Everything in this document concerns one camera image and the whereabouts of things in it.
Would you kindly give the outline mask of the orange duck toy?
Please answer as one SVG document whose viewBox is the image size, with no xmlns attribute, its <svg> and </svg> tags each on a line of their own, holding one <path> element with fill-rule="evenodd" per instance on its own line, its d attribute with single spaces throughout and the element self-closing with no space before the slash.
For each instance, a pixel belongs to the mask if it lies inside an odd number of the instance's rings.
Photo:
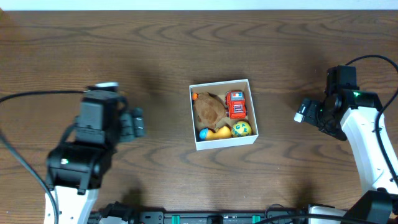
<svg viewBox="0 0 398 224">
<path fill-rule="evenodd" d="M 231 129 L 228 126 L 223 126 L 222 128 L 219 128 L 216 131 L 209 128 L 205 128 L 199 132 L 199 138 L 202 141 L 228 139 L 231 137 L 232 137 Z"/>
</svg>

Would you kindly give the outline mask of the yellow letter ball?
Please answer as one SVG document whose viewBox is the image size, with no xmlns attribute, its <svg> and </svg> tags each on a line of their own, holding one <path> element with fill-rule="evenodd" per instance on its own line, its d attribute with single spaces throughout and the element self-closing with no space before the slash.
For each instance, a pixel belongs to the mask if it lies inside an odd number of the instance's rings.
<svg viewBox="0 0 398 224">
<path fill-rule="evenodd" d="M 251 134 L 252 128 L 246 121 L 238 121 L 232 126 L 231 135 L 233 138 L 250 136 Z"/>
</svg>

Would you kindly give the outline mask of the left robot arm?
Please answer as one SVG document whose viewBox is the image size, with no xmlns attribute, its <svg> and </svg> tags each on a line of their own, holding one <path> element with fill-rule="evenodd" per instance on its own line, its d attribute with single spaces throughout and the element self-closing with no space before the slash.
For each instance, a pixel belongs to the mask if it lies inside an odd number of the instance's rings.
<svg viewBox="0 0 398 224">
<path fill-rule="evenodd" d="M 88 86 L 79 114 L 47 156 L 45 223 L 87 223 L 116 146 L 145 135 L 142 110 L 130 110 L 118 87 Z"/>
</svg>

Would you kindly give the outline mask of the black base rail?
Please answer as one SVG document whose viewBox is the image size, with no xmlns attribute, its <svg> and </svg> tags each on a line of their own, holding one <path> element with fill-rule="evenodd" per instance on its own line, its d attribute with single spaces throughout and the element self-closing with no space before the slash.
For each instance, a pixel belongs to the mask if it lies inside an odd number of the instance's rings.
<svg viewBox="0 0 398 224">
<path fill-rule="evenodd" d="M 229 224 L 258 223 L 268 218 L 283 215 L 304 214 L 333 215 L 342 217 L 344 210 L 326 205 L 309 205 L 307 208 L 287 208 L 272 204 L 263 212 L 167 212 L 165 210 L 136 210 L 119 202 L 111 203 L 106 208 L 92 212 L 87 224 L 130 223 L 130 224 Z"/>
</svg>

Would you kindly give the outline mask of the white cardboard box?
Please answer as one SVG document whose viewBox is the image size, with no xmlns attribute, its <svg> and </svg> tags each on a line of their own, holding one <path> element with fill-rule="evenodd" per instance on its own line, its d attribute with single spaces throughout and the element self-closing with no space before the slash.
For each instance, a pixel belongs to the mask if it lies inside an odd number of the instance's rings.
<svg viewBox="0 0 398 224">
<path fill-rule="evenodd" d="M 241 90 L 244 93 L 246 106 L 248 108 L 248 115 L 244 118 L 244 121 L 248 122 L 249 125 L 251 126 L 252 134 L 246 137 L 236 137 L 229 139 L 219 139 L 219 140 L 209 140 L 209 141 L 200 140 L 200 131 L 203 128 L 205 128 L 205 126 L 199 123 L 198 115 L 193 108 L 193 100 L 191 100 L 191 116 L 192 116 L 195 146 L 197 151 L 254 144 L 255 140 L 259 136 L 257 129 L 256 114 L 254 111 L 254 105 L 252 101 L 251 87 L 249 85 L 248 79 L 202 83 L 202 84 L 189 86 L 189 92 L 191 96 L 194 93 L 208 92 L 211 96 L 214 96 L 219 102 L 221 102 L 221 100 L 226 96 L 227 91 L 230 90 Z"/>
</svg>

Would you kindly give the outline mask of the red toy truck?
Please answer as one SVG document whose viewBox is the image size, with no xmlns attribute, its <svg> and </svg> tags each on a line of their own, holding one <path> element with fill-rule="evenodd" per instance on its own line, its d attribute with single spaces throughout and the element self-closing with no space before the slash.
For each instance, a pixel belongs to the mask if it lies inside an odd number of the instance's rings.
<svg viewBox="0 0 398 224">
<path fill-rule="evenodd" d="M 247 116 L 246 99 L 240 90 L 228 91 L 225 97 L 226 114 L 230 119 L 244 119 Z"/>
</svg>

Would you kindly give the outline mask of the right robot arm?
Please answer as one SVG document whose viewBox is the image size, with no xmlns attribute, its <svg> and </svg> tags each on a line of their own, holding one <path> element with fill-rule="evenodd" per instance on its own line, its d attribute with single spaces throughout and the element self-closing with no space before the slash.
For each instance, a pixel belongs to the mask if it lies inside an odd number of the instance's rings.
<svg viewBox="0 0 398 224">
<path fill-rule="evenodd" d="M 351 65 L 328 69 L 325 94 L 323 102 L 304 99 L 294 120 L 349 141 L 363 196 L 348 211 L 310 205 L 269 207 L 263 214 L 142 212 L 131 223 L 387 223 L 397 213 L 397 157 L 384 125 L 386 107 L 376 93 L 359 89 Z"/>
</svg>

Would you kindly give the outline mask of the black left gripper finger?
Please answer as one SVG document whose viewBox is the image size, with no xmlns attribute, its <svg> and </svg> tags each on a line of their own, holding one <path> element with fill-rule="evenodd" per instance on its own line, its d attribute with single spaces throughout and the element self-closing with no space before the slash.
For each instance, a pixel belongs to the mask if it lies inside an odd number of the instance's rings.
<svg viewBox="0 0 398 224">
<path fill-rule="evenodd" d="M 141 108 L 132 109 L 130 114 L 135 124 L 142 124 L 144 122 L 143 110 Z"/>
<path fill-rule="evenodd" d="M 143 137 L 146 135 L 145 127 L 143 123 L 134 123 L 134 135 L 135 137 Z"/>
</svg>

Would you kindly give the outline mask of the brown plush toy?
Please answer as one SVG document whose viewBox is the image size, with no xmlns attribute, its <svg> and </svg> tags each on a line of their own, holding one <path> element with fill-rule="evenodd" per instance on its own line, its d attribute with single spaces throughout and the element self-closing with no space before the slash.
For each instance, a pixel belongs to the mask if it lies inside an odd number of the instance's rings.
<svg viewBox="0 0 398 224">
<path fill-rule="evenodd" d="M 216 130 L 226 118 L 226 107 L 208 92 L 192 93 L 193 123 L 197 129 Z"/>
</svg>

